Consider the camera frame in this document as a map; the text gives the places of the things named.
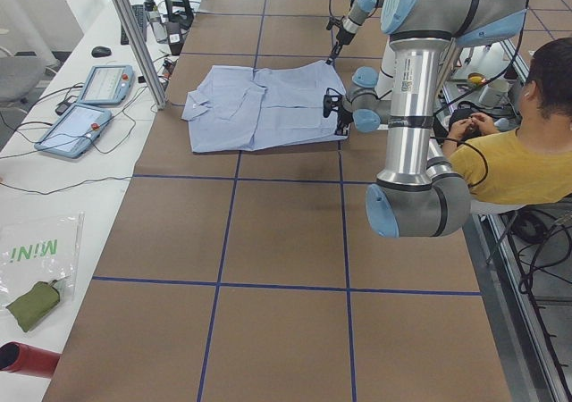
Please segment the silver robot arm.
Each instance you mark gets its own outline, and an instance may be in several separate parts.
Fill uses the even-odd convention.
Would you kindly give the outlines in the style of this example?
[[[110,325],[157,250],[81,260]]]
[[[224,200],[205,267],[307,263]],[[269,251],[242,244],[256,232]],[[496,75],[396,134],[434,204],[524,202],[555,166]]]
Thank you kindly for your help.
[[[528,0],[354,0],[340,20],[332,56],[349,44],[374,11],[388,38],[391,85],[382,74],[358,69],[349,90],[325,96],[337,113],[336,130],[388,128],[385,165],[366,192],[374,232],[388,237],[440,237],[460,229],[470,211],[467,184],[433,139],[435,100],[456,53],[514,37],[524,26]]]
[[[332,0],[329,0],[329,19],[326,29],[331,31],[337,28],[332,50],[326,59],[328,65],[333,65],[339,57],[344,46],[348,46],[357,35],[358,30],[367,19],[371,18],[377,10],[382,10],[386,0],[349,0],[349,9],[345,15],[337,17],[332,13]]]

